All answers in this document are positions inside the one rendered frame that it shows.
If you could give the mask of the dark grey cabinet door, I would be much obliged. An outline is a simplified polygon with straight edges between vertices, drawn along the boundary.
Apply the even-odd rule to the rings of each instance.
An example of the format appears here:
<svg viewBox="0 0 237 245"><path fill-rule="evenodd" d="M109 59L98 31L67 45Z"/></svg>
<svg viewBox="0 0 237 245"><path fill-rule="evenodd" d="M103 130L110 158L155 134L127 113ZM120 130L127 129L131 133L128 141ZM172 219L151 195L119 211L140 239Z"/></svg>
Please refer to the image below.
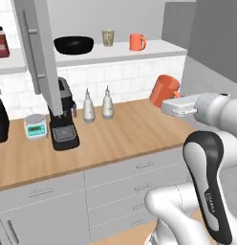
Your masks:
<svg viewBox="0 0 237 245"><path fill-rule="evenodd" d="M197 0L188 55L237 84L237 0Z"/></svg>

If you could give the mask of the grey open wall cabinet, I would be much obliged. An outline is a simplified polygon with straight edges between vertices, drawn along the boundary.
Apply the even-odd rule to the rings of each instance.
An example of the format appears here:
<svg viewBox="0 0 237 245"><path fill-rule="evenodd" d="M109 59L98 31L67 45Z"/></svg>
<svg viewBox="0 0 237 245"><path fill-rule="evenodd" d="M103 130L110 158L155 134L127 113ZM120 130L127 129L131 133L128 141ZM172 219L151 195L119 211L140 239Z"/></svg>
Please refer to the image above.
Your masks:
<svg viewBox="0 0 237 245"><path fill-rule="evenodd" d="M66 56L55 53L58 67L116 62L186 53L162 37L165 7L169 0L47 0L52 37L88 35L95 41L86 55ZM115 31L114 44L105 47L102 31ZM131 51L131 33L141 33L145 49Z"/></svg>

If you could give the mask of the white bottle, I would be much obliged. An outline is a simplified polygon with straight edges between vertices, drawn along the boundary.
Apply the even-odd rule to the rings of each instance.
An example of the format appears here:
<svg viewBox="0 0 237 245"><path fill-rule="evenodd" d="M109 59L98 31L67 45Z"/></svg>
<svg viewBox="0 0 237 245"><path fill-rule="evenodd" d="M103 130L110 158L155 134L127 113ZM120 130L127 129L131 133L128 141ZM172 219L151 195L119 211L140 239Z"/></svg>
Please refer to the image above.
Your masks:
<svg viewBox="0 0 237 245"><path fill-rule="evenodd" d="M101 106L101 115L104 119L112 119L114 117L114 105L109 88L105 90L105 97Z"/></svg>
<svg viewBox="0 0 237 245"><path fill-rule="evenodd" d="M85 100L83 102L83 120L86 123L92 123L95 118L96 118L96 112L95 112L95 108L93 105L93 102L90 98L90 93L89 91L86 91L85 94Z"/></svg>

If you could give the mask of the large orange pitcher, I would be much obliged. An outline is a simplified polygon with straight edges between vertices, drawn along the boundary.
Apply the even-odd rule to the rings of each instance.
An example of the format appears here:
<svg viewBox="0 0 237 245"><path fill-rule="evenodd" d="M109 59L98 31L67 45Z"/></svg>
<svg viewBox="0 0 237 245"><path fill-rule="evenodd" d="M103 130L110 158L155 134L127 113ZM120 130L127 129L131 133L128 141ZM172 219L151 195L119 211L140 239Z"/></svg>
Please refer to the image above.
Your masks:
<svg viewBox="0 0 237 245"><path fill-rule="evenodd" d="M152 89L149 100L153 105L162 107L164 100L179 98L181 96L179 89L180 83L177 79L169 75L160 75Z"/></svg>

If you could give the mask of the white and teal kitchen scale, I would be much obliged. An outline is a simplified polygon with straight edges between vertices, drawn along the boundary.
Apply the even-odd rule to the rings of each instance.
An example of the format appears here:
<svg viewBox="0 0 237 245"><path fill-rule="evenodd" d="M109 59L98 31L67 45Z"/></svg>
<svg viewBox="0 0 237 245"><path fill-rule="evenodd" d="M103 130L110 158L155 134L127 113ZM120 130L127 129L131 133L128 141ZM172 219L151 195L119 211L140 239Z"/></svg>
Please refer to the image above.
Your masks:
<svg viewBox="0 0 237 245"><path fill-rule="evenodd" d="M48 136L46 117L42 114L32 114L24 119L24 129L28 141L35 141Z"/></svg>

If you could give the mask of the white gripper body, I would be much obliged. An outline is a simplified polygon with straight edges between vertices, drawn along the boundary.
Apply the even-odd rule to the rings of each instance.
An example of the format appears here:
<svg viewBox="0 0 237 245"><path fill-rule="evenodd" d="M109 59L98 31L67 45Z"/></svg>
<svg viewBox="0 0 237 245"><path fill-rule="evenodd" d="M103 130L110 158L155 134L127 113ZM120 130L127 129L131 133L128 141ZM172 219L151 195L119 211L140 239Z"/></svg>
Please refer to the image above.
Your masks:
<svg viewBox="0 0 237 245"><path fill-rule="evenodd" d="M162 113L172 117L186 117L197 112L194 108L198 95L180 97L162 102Z"/></svg>

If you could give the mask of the black coffee machine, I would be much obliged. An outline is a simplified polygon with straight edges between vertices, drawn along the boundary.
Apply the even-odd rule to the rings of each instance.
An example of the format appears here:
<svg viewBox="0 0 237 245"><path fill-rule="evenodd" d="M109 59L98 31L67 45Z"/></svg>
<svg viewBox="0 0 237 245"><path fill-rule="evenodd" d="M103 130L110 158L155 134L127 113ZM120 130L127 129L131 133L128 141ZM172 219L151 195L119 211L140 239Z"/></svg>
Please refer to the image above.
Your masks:
<svg viewBox="0 0 237 245"><path fill-rule="evenodd" d="M76 148L80 145L73 117L76 116L76 104L67 80L63 77L58 78L59 91L63 114L55 116L50 113L50 132L53 147L57 151Z"/></svg>

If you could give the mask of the black toaster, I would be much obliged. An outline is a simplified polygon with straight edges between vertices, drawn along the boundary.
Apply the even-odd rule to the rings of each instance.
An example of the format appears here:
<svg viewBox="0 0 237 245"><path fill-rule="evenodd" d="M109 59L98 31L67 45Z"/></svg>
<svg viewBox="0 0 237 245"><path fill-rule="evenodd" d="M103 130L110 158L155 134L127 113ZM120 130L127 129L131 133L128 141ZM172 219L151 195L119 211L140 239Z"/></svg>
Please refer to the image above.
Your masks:
<svg viewBox="0 0 237 245"><path fill-rule="evenodd" d="M6 108L0 99L0 143L5 142L8 139L10 128L10 121L6 111Z"/></svg>

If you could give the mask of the small orange mug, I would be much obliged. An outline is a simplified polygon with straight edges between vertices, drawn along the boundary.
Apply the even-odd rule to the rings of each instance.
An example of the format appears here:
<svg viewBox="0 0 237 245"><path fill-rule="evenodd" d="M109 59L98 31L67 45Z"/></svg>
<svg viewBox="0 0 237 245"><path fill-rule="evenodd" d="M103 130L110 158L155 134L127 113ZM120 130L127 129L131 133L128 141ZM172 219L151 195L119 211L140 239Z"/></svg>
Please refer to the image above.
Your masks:
<svg viewBox="0 0 237 245"><path fill-rule="evenodd" d="M142 51L145 49L146 40L141 33L131 33L129 41L129 49L131 51Z"/></svg>

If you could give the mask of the beige glass cup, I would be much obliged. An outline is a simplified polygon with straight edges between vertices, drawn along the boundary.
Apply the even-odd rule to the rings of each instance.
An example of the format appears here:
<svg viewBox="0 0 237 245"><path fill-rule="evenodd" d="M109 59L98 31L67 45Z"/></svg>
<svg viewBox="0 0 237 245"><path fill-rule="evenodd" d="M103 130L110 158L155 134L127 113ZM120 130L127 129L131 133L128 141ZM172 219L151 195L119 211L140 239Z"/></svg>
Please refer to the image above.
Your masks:
<svg viewBox="0 0 237 245"><path fill-rule="evenodd" d="M102 41L105 47L112 47L114 44L115 31L106 29L102 31Z"/></svg>

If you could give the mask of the wide grey drawer front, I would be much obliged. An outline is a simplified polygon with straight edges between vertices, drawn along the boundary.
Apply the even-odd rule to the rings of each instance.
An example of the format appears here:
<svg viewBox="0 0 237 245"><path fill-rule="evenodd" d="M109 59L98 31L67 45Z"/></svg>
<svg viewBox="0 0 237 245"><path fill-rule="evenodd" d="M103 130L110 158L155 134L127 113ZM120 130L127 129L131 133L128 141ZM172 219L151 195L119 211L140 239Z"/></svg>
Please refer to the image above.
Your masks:
<svg viewBox="0 0 237 245"><path fill-rule="evenodd" d="M53 191L35 197L29 197L30 193L43 189L53 189ZM0 191L0 212L48 200L80 189L84 189L82 172L54 177L53 179L28 184L26 186L3 190Z"/></svg>

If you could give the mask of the red jar with black lid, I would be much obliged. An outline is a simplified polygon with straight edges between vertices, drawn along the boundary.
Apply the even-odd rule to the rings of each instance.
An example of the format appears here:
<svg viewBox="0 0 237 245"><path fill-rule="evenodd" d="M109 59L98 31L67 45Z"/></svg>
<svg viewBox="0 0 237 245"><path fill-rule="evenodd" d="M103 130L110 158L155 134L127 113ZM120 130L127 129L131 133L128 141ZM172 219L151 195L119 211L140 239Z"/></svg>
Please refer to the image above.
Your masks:
<svg viewBox="0 0 237 245"><path fill-rule="evenodd" d="M7 43L6 35L3 31L3 28L0 26L0 58L1 57L9 57L10 50Z"/></svg>

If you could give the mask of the black bowl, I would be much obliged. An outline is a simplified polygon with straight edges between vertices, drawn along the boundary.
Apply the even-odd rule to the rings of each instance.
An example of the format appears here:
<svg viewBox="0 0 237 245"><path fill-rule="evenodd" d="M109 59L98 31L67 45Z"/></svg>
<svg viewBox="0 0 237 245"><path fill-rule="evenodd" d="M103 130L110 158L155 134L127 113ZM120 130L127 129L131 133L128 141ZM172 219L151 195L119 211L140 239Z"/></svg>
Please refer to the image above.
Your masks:
<svg viewBox="0 0 237 245"><path fill-rule="evenodd" d="M94 40L89 36L61 36L54 40L54 46L63 55L84 55L92 51Z"/></svg>

